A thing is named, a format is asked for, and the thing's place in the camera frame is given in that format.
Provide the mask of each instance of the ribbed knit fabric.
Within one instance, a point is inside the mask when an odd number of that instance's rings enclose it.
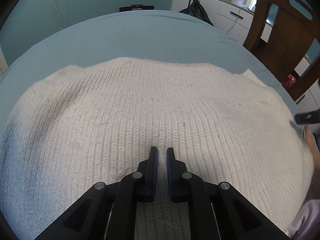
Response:
[[[230,182],[285,230],[313,173],[280,96],[251,71],[119,58],[68,66],[17,102],[0,139],[0,209],[34,239],[97,181],[119,181],[159,149],[156,200],[139,203],[136,239],[189,239],[188,208],[169,201],[166,155]]]

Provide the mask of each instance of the blue bed sheet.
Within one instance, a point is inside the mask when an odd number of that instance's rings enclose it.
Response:
[[[0,80],[0,130],[20,96],[67,65],[91,66],[117,57],[211,63],[231,73],[250,69],[273,87],[293,114],[298,109],[276,78],[220,30],[172,11],[132,11],[90,19],[44,39],[19,57]]]

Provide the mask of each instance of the yellow cable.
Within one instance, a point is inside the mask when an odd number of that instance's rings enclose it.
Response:
[[[61,30],[63,30],[62,27],[59,27],[59,19],[60,19],[60,15],[59,15],[59,10],[58,8],[52,3],[52,0],[50,1],[50,3],[52,4],[52,6],[57,10],[57,13],[58,13],[58,24],[57,24],[57,27]]]

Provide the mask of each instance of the wooden chair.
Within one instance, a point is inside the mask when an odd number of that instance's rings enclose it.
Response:
[[[252,24],[243,46],[280,81],[284,81],[308,51],[316,38],[320,41],[320,21],[301,0],[295,0],[312,16],[307,19],[290,4],[290,0],[257,0]],[[279,6],[266,43],[261,39],[271,4]],[[299,77],[288,93],[297,100],[319,77],[319,55]]]

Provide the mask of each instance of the plastic bag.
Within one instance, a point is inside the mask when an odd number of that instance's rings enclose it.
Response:
[[[207,13],[198,0],[193,0],[192,4],[190,4],[188,8],[181,10],[180,13],[191,15],[213,26]]]

